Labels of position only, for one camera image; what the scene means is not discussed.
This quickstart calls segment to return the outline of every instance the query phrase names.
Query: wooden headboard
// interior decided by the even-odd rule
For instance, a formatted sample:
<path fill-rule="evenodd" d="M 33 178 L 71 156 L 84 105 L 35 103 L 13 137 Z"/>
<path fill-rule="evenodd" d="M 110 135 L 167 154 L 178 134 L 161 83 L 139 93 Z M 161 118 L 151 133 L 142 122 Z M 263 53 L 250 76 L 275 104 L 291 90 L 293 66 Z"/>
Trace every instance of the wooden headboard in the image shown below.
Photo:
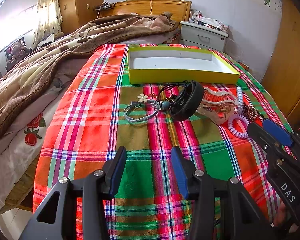
<path fill-rule="evenodd" d="M 181 22 L 188 21 L 191 1 L 183 0 L 130 0 L 117 2 L 113 9 L 100 11 L 99 17 L 117 14 L 137 13 L 139 15 L 160 15 L 163 12 L 172 13 L 171 19 Z"/>

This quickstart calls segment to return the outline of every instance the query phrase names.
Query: floor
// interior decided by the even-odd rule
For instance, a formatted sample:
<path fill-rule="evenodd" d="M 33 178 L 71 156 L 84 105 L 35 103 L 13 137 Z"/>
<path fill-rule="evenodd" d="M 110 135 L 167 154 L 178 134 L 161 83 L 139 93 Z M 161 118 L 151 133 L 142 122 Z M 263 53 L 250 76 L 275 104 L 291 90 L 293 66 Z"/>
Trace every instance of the floor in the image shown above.
<path fill-rule="evenodd" d="M 32 212 L 14 208 L 0 215 L 0 229 L 8 240 L 18 240 Z"/>

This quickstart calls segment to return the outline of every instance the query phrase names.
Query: polka dot curtain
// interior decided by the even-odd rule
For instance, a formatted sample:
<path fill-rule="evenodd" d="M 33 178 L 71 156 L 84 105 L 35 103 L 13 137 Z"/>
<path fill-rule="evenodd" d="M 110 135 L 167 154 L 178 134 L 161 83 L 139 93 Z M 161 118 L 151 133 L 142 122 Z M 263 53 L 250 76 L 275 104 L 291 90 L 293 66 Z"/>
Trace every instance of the polka dot curtain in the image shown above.
<path fill-rule="evenodd" d="M 32 50 L 36 49 L 39 42 L 48 38 L 52 33 L 61 32 L 62 17 L 59 0 L 38 0 L 38 26 L 34 32 Z"/>

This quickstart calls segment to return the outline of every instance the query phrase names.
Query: blue gripper pad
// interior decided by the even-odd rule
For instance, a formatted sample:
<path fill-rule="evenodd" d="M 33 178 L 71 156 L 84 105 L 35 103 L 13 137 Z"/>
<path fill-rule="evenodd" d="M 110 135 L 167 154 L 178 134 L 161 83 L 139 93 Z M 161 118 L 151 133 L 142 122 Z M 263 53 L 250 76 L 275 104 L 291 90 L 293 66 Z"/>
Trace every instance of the blue gripper pad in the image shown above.
<path fill-rule="evenodd" d="M 189 197 L 188 179 L 182 167 L 181 160 L 178 156 L 178 151 L 181 152 L 179 147 L 177 146 L 174 146 L 171 149 L 171 162 L 172 162 L 174 175 L 176 176 L 177 179 L 179 192 L 184 199 L 187 199 Z"/>
<path fill-rule="evenodd" d="M 263 129 L 270 133 L 283 146 L 291 146 L 293 141 L 290 134 L 282 127 L 270 119 L 265 119 L 262 123 Z"/>
<path fill-rule="evenodd" d="M 120 182 L 121 182 L 124 167 L 126 165 L 126 161 L 127 161 L 127 150 L 123 147 L 121 156 L 118 160 L 118 163 L 117 163 L 115 170 L 113 172 L 113 175 L 111 177 L 111 187 L 109 190 L 109 195 L 111 197 L 113 197 L 114 195 L 116 195 L 118 193 L 118 189 L 120 186 Z"/>

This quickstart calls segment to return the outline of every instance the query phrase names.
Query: plaid cloth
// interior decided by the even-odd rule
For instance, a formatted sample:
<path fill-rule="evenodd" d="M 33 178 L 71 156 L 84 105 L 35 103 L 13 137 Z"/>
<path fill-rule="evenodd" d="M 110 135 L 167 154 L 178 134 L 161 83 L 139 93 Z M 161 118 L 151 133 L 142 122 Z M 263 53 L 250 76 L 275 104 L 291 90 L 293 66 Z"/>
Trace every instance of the plaid cloth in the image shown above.
<path fill-rule="evenodd" d="M 279 197 L 265 177 L 265 152 L 254 141 L 238 139 L 229 132 L 226 123 L 215 125 L 209 118 L 197 115 L 184 122 L 175 122 L 160 112 L 147 122 L 129 124 L 126 121 L 123 109 L 130 101 L 136 100 L 141 93 L 158 93 L 162 87 L 158 84 L 129 85 L 129 46 L 139 45 L 99 47 L 63 96 L 42 147 L 33 210 L 58 178 L 83 178 L 112 159 L 119 146 L 125 146 L 127 163 L 118 194 L 112 201 L 105 201 L 111 239 L 186 239 L 192 202 L 185 201 L 179 194 L 170 161 L 171 148 L 178 145 L 197 168 L 203 169 L 204 161 L 210 176 L 223 180 L 237 177 L 272 221 Z M 260 83 L 229 56 L 216 53 L 240 72 L 237 85 L 242 87 L 244 101 L 252 103 L 265 117 L 290 129 Z M 235 85 L 204 86 L 236 95 Z M 178 93 L 178 88 L 171 92 Z M 138 118 L 152 111 L 146 107 L 131 114 Z M 244 130 L 239 122 L 234 126 Z M 220 204 L 216 200 L 216 217 L 219 213 Z M 77 205 L 77 238 L 83 238 L 81 199 Z"/>

